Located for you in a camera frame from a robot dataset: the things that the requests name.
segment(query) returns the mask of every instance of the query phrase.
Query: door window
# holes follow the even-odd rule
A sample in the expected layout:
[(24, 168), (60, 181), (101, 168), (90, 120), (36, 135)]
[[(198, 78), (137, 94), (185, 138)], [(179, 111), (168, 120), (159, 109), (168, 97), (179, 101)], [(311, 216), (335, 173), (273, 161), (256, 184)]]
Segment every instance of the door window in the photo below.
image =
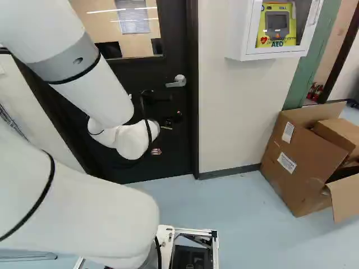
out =
[(156, 0), (70, 0), (70, 4), (105, 58), (162, 55)]

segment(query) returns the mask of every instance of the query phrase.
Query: cream wall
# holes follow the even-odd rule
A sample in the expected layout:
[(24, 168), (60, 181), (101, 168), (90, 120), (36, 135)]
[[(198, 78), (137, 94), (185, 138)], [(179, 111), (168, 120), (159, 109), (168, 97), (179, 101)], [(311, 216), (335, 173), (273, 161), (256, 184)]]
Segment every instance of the cream wall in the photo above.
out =
[(349, 55), (328, 100), (354, 97), (359, 92), (359, 34), (356, 35)]
[(0, 55), (0, 67), (4, 70), (0, 75), (0, 103), (26, 138), (61, 163), (84, 172), (35, 98), (12, 56)]
[[(119, 22), (111, 22), (118, 20), (117, 12), (87, 14), (89, 11), (115, 10), (117, 7), (114, 0), (70, 0), (70, 3), (93, 42), (118, 41), (124, 58), (153, 56), (151, 39), (160, 38), (158, 20), (148, 21), (151, 33), (122, 35)], [(156, 0), (146, 0), (146, 5), (156, 7)], [(158, 17), (157, 9), (147, 12), (148, 18)]]
[(325, 84), (346, 37), (358, 0), (342, 0), (314, 82)]
[(199, 0), (201, 173), (260, 162), (299, 61), (225, 59), (227, 9)]

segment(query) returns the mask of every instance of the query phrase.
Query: door lock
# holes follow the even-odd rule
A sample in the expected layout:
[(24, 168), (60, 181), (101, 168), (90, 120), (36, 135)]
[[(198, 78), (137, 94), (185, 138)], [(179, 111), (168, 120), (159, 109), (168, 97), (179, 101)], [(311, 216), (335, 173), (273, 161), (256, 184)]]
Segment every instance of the door lock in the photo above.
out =
[(167, 88), (184, 87), (184, 85), (186, 85), (186, 83), (187, 83), (187, 80), (184, 75), (177, 75), (176, 77), (174, 77), (174, 82), (166, 83), (165, 86)]

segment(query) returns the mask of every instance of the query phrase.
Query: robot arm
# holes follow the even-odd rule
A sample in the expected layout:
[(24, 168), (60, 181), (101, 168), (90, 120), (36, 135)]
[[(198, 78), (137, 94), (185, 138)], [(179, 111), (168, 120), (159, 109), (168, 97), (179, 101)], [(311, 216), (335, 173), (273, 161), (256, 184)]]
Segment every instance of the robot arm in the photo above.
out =
[(134, 106), (68, 1), (4, 0), (0, 14), (0, 42), (90, 116), (89, 134), (124, 158), (141, 157), (148, 132), (156, 139), (159, 125), (149, 120), (147, 127), (143, 120), (122, 126)]
[(0, 148), (0, 248), (141, 266), (159, 224), (150, 196), (62, 165), (1, 120)]
[[(146, 151), (159, 126), (123, 126), (132, 102), (67, 0), (2, 0), (0, 14), (0, 43), (90, 116), (94, 139), (131, 160)], [(151, 197), (67, 168), (2, 122), (0, 148), (0, 248), (143, 263), (159, 222)]]

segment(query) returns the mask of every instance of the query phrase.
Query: aed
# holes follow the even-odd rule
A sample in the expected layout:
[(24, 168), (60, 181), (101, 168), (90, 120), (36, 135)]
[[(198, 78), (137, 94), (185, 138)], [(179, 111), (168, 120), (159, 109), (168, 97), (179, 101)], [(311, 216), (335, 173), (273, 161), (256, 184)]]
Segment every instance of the aed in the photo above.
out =
[(297, 20), (294, 2), (267, 2), (261, 7), (257, 48), (297, 45)]

